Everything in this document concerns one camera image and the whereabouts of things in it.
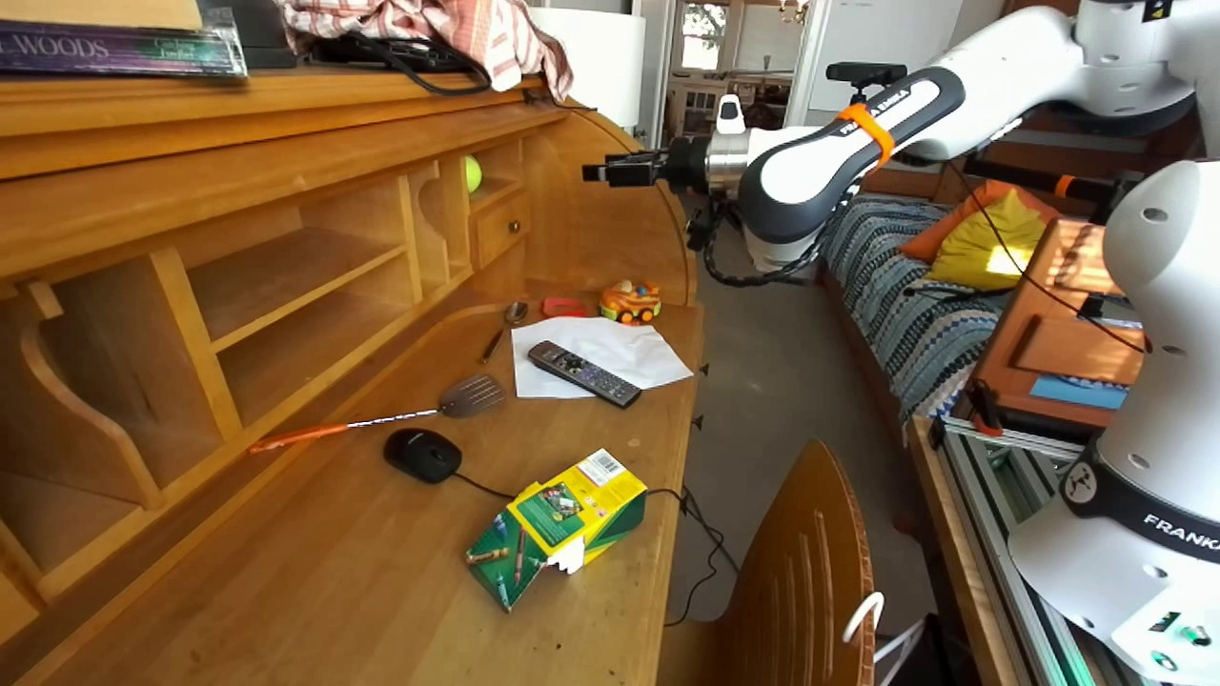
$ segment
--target black computer mouse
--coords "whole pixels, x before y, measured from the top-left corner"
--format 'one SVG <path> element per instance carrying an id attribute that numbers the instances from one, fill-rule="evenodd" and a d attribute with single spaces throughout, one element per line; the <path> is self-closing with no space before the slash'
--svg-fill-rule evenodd
<path id="1" fill-rule="evenodd" d="M 458 472 L 462 451 L 434 432 L 393 432 L 381 447 L 386 462 L 422 483 L 442 483 Z"/>

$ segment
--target remote control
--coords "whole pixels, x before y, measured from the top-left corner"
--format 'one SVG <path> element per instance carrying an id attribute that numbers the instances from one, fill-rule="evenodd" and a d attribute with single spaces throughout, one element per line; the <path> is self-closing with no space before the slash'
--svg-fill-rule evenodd
<path id="1" fill-rule="evenodd" d="M 548 369 L 548 375 L 556 375 L 556 376 L 564 376 L 564 380 L 572 380 L 572 386 L 604 395 L 604 399 L 616 404 L 616 406 L 630 406 L 630 404 L 642 395 L 637 386 L 616 376 L 609 369 L 604 369 L 604 367 L 594 367 L 594 362 L 579 357 L 578 349 L 564 349 L 564 347 L 556 347 L 556 344 L 548 344 L 548 340 L 543 340 L 537 347 L 529 347 L 527 357 L 529 357 L 537 369 Z"/>

